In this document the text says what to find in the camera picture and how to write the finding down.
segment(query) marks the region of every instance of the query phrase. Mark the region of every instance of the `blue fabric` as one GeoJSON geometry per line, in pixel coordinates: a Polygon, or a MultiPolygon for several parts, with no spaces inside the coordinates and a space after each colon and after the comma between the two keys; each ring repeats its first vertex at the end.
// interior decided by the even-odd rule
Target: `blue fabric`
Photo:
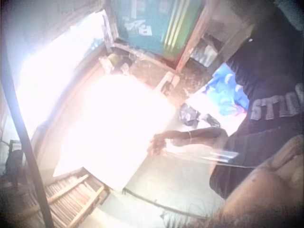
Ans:
{"type": "Polygon", "coordinates": [[[249,100],[243,88],[236,83],[234,72],[223,64],[213,74],[203,91],[220,108],[222,115],[237,114],[248,110],[249,100]]]}

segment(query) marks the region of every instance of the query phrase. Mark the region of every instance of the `man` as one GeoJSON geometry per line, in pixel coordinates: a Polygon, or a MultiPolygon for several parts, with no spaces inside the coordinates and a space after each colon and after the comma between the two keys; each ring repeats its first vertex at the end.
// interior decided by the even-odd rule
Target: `man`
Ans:
{"type": "Polygon", "coordinates": [[[172,139],[179,146],[201,143],[237,152],[231,163],[247,168],[219,162],[210,177],[210,187],[224,199],[252,173],[253,167],[303,134],[303,34],[276,9],[227,64],[250,100],[238,130],[229,138],[225,131],[214,128],[169,131],[156,135],[150,146],[152,153],[158,153],[165,147],[165,139],[172,139]]]}

